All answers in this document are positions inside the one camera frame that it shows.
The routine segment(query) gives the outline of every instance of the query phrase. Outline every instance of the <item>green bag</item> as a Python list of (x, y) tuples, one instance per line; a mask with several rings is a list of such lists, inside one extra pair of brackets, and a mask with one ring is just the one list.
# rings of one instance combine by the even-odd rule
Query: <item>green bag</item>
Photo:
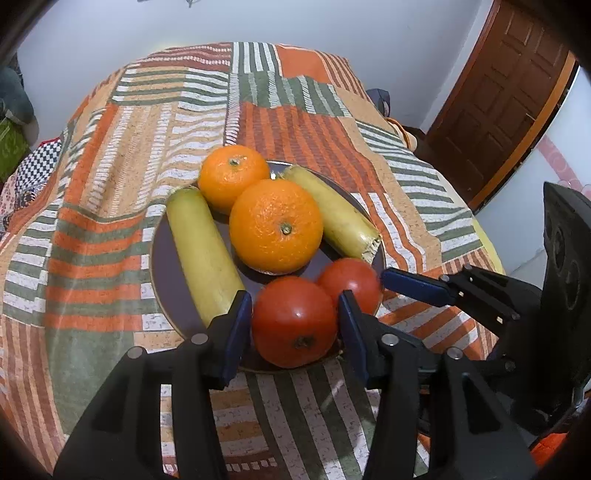
[(0, 122), (0, 180), (6, 182), (29, 151), (20, 128), (8, 118)]

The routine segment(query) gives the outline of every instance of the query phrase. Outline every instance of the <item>orange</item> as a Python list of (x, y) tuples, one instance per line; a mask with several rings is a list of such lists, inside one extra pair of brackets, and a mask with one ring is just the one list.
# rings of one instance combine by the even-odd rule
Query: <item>orange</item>
[(261, 180), (248, 187), (230, 214), (230, 240), (249, 267), (276, 275), (304, 265), (322, 240), (316, 201), (288, 180)]
[(229, 215), (247, 187), (270, 175), (269, 165), (259, 152), (243, 145), (228, 145), (207, 156), (197, 184), (214, 210)]

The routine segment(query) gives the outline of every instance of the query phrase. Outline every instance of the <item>striped blanket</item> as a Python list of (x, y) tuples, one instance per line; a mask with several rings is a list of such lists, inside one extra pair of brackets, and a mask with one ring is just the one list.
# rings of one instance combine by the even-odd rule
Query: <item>striped blanket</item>
[[(333, 178), (382, 232), (390, 266), (432, 277), (466, 262), (493, 268), (470, 210), (406, 149), (345, 59), (217, 43), (129, 64), (83, 101), (50, 153), (27, 159), (0, 200), (0, 407), (47, 470), (127, 349), (181, 341), (155, 297), (150, 244), (167, 196), (226, 144)], [(483, 358), (495, 341), (457, 308), (400, 295), (379, 316), (437, 352), (457, 345)], [(161, 395), (163, 468), (175, 473), (170, 386)], [(241, 372), (212, 393), (229, 476), (245, 480), (361, 478), (378, 403), (341, 359)], [(417, 473), (427, 458), (419, 444)]]

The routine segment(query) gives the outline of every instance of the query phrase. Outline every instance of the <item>door frame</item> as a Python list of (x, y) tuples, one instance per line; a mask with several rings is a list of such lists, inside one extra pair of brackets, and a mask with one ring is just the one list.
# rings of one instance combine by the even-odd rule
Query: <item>door frame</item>
[[(496, 15), (501, 7), (501, 1), (508, 0), (493, 1), (491, 10), (489, 11), (488, 16), (486, 17), (486, 21), (484, 23), (484, 26), (482, 27), (482, 30), (480, 31), (480, 36), (478, 37), (478, 40), (474, 45), (472, 53), (470, 53), (470, 57), (468, 58), (466, 65), (462, 70), (462, 73), (458, 77), (456, 84), (453, 86), (453, 89), (449, 97), (447, 97), (447, 100), (443, 104), (441, 111), (437, 114), (437, 118), (435, 119), (431, 128), (429, 128), (429, 131), (427, 132), (427, 143), (431, 142), (434, 139), (437, 129), (443, 123), (443, 120), (445, 119), (450, 107), (452, 106), (456, 97), (460, 93), (462, 87), (464, 86), (464, 83), (466, 83), (468, 75), (470, 75), (470, 72), (472, 71), (472, 68), (476, 63), (476, 59), (478, 58), (478, 55), (480, 55), (480, 51), (482, 50), (482, 47), (484, 46), (488, 34), (491, 31), (492, 24), (494, 23)], [(542, 110), (540, 110), (540, 113), (536, 117), (530, 129), (527, 131), (527, 133), (519, 142), (519, 144), (515, 147), (511, 155), (509, 155), (507, 160), (505, 160), (503, 165), (501, 165), (501, 168), (499, 168), (495, 175), (481, 188), (481, 190), (476, 195), (474, 195), (474, 198), (472, 198), (472, 200), (468, 202), (468, 206), (472, 210), (478, 208), (488, 198), (488, 196), (495, 191), (499, 184), (501, 184), (506, 179), (507, 175), (509, 175), (511, 170), (518, 164), (525, 152), (535, 141), (536, 137), (548, 121), (548, 118), (550, 118), (550, 116), (552, 115), (554, 107), (558, 103), (560, 96), (564, 92), (564, 88), (568, 84), (569, 77), (573, 71), (575, 63), (576, 59), (574, 55), (572, 54), (572, 52), (569, 52), (566, 61), (564, 62), (563, 69), (560, 72), (560, 75), (558, 76), (556, 84), (554, 85), (554, 88), (550, 92), (548, 99), (546, 100), (544, 106), (542, 107)]]

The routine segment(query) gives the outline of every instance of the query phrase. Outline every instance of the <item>screw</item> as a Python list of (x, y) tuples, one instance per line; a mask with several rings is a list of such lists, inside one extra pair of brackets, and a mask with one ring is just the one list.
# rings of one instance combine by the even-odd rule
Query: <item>screw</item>
[(514, 371), (515, 370), (515, 362), (513, 360), (507, 360), (505, 362), (505, 370), (509, 373)]
[(449, 358), (453, 358), (454, 360), (459, 360), (464, 356), (464, 353), (457, 346), (448, 348), (446, 353)]
[(203, 345), (204, 343), (207, 343), (208, 340), (209, 337), (205, 333), (196, 333), (191, 337), (191, 343), (195, 345)]
[(132, 359), (136, 359), (142, 356), (144, 353), (144, 349), (140, 346), (133, 346), (129, 350), (127, 350), (127, 356)]
[(394, 346), (399, 341), (400, 341), (400, 339), (396, 335), (394, 335), (393, 333), (384, 333), (382, 335), (382, 343), (384, 345)]

